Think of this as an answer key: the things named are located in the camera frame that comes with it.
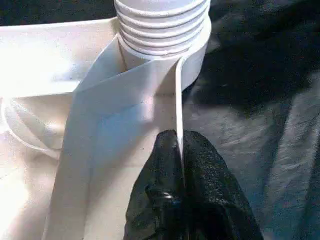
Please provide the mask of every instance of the gloved hand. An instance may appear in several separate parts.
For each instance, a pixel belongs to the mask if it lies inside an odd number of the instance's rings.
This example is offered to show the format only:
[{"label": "gloved hand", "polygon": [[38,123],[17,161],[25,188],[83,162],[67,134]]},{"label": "gloved hand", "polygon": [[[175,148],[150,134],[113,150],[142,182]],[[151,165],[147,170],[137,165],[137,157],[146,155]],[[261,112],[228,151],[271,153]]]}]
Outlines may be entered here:
[{"label": "gloved hand", "polygon": [[124,240],[262,240],[237,180],[211,143],[184,132],[185,185],[175,131],[160,133],[136,180]]}]

